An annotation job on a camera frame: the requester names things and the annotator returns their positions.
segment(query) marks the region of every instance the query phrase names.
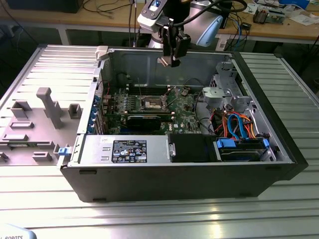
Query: blue latch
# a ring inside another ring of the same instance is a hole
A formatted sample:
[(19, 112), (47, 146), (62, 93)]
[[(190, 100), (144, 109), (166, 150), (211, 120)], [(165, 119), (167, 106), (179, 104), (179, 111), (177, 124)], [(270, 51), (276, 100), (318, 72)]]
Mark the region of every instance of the blue latch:
[(59, 148), (59, 156), (70, 156), (72, 154), (73, 147)]
[(217, 141), (217, 147), (218, 148), (223, 148), (223, 147), (235, 148), (236, 143), (233, 139), (222, 138)]
[(269, 148), (269, 142), (267, 139), (263, 139), (263, 143), (264, 143), (266, 148)]

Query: red cable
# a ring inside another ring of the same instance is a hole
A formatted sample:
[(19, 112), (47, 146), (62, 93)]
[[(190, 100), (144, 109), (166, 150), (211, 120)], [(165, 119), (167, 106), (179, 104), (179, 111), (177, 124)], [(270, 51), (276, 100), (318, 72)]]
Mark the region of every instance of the red cable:
[(109, 94), (109, 91), (110, 91), (110, 82), (108, 82), (108, 91), (107, 91), (106, 95)]

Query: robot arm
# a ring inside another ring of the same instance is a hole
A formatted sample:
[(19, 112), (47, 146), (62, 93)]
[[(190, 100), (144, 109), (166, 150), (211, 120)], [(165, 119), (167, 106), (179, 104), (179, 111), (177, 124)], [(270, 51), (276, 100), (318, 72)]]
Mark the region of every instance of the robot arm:
[(244, 0), (232, 0), (240, 2), (244, 7), (232, 10), (225, 9), (218, 5), (223, 1), (228, 0), (216, 0), (188, 19), (191, 0), (151, 0), (143, 7), (138, 22), (142, 28), (159, 33), (159, 38), (163, 44), (163, 56), (159, 58), (159, 61), (164, 66), (179, 66), (179, 58), (187, 54), (191, 38), (184, 33), (184, 25), (192, 22), (214, 5), (229, 12), (243, 11), (247, 7)]

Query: wire bundle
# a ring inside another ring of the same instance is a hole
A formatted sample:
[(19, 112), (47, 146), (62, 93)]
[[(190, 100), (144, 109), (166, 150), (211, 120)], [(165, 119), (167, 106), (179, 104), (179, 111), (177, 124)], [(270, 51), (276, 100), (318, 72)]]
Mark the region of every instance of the wire bundle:
[[(212, 121), (214, 116), (215, 116), (215, 112), (211, 115), (210, 121)], [(234, 130), (231, 128), (232, 120), (238, 121), (238, 124)], [(214, 130), (214, 133), (217, 133), (218, 131), (220, 131), (221, 128), (223, 130), (221, 134), (219, 135), (220, 137), (227, 138), (228, 135), (231, 134), (233, 136), (231, 137), (231, 139), (240, 140), (239, 136), (236, 134), (236, 131), (239, 128), (239, 131), (243, 139), (256, 138), (254, 134), (254, 130), (253, 130), (253, 121), (251, 121), (246, 115), (242, 115), (235, 111), (225, 111), (223, 113), (222, 124), (220, 124), (220, 126), (218, 126)]]
[[(242, 21), (242, 18), (237, 14), (237, 13), (230, 13), (229, 16), (228, 16), (228, 19), (232, 20), (233, 21), (233, 25), (234, 27), (236, 28), (237, 32), (236, 34), (234, 35), (233, 39), (231, 40), (230, 43), (227, 43), (227, 47), (225, 48), (225, 50), (228, 50), (228, 48), (230, 47), (230, 50), (232, 50), (232, 47), (234, 47), (234, 51), (238, 48), (238, 47), (241, 47), (241, 46), (245, 46), (246, 43), (247, 43), (247, 37), (250, 33), (250, 30), (245, 30), (246, 32), (246, 35), (244, 38), (240, 39), (240, 37), (243, 35), (243, 31), (241, 29), (241, 24), (243, 23)], [(238, 39), (236, 41), (235, 44), (233, 44), (236, 36), (239, 34), (238, 36)]]

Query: table leg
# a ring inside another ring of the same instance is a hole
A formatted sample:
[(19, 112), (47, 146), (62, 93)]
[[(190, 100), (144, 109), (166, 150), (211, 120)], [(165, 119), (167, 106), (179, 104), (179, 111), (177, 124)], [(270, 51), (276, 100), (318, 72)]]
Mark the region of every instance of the table leg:
[(66, 33), (66, 29), (64, 27), (59, 27), (58, 31), (59, 31), (62, 45), (71, 45), (71, 41), (68, 37), (68, 34)]
[(216, 51), (223, 51), (226, 47), (227, 40), (230, 38), (230, 34), (220, 34), (219, 36), (217, 35), (217, 37), (219, 40), (217, 42)]

